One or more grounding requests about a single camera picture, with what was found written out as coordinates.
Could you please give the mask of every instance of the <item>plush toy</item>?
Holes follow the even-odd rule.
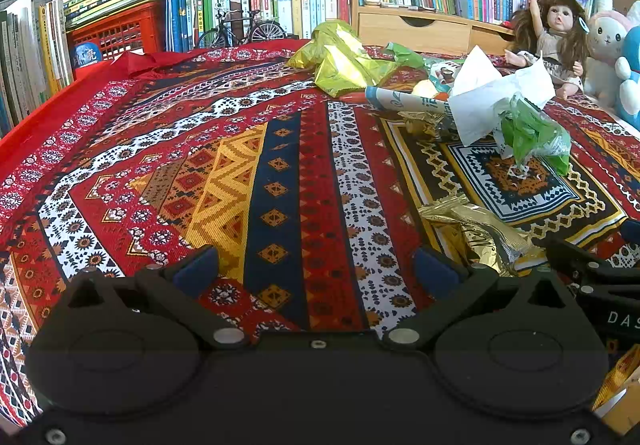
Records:
[[[587,25],[576,0],[530,0],[529,9],[511,20],[518,54],[505,50],[508,63],[525,67],[543,59],[551,80],[560,84],[556,95],[566,98],[582,90],[587,56]]]
[[[616,61],[616,75],[622,80],[616,112],[623,120],[640,129],[640,26],[626,34],[622,57]]]
[[[584,92],[613,107],[621,80],[614,65],[622,54],[626,34],[640,24],[640,1],[636,2],[625,17],[614,11],[613,0],[596,0],[596,13],[589,19],[587,47],[590,57],[586,61]]]

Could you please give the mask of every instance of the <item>bunny face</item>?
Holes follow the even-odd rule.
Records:
[[[614,63],[620,53],[626,37],[626,28],[618,20],[609,16],[597,17],[590,24],[587,35],[589,53],[596,60]]]

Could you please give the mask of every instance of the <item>bunny ear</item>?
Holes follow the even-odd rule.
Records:
[[[596,0],[595,13],[613,10],[613,0]]]
[[[628,18],[634,26],[640,25],[640,0],[637,0],[633,3],[633,6],[629,8],[626,18]]]

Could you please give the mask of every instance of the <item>doll's hair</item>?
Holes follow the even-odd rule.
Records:
[[[559,55],[562,65],[571,69],[574,62],[580,62],[583,67],[587,59],[587,33],[582,29],[579,19],[581,18],[586,24],[586,17],[582,6],[576,0],[540,0],[540,18],[542,25],[546,30],[549,24],[546,16],[549,9],[553,6],[567,6],[574,14],[574,26],[567,32],[559,43]],[[514,50],[526,50],[529,53],[536,52],[538,38],[533,30],[533,17],[531,12],[526,10],[518,10],[513,14],[511,19],[513,25],[513,33],[515,40],[513,43]]]

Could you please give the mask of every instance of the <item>white and blue plush toy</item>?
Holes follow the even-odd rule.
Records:
[[[626,34],[622,57],[616,61],[616,75],[622,79],[616,112],[640,130],[640,26],[631,28]]]

